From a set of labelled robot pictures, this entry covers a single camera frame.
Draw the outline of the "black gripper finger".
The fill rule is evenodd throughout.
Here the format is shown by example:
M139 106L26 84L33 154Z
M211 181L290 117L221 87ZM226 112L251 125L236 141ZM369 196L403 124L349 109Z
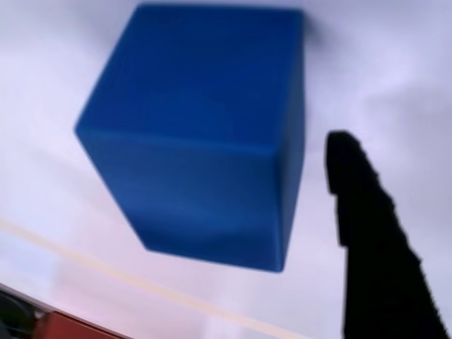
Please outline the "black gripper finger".
M330 132L325 168L347 254L344 338L448 338L422 263L360 142Z

